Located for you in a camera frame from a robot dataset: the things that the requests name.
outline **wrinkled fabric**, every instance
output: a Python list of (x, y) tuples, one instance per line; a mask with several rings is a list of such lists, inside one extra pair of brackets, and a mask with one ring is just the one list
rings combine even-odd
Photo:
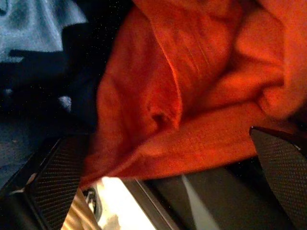
[(0, 188), (46, 138), (95, 130), (96, 88), (127, 5), (0, 0)]
[(307, 97), (307, 2), (135, 0), (97, 93), (82, 185), (256, 155), (250, 126), (293, 131)]

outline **orange fabric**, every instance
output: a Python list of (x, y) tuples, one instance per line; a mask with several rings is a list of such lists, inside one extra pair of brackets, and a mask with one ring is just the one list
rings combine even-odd
[(307, 98), (306, 0), (135, 0), (97, 93), (82, 185), (255, 156)]

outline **orange cloth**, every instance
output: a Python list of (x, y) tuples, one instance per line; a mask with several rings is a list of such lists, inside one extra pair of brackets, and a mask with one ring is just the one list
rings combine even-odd
[(97, 93), (82, 185), (255, 156), (307, 98), (306, 0), (135, 0)]

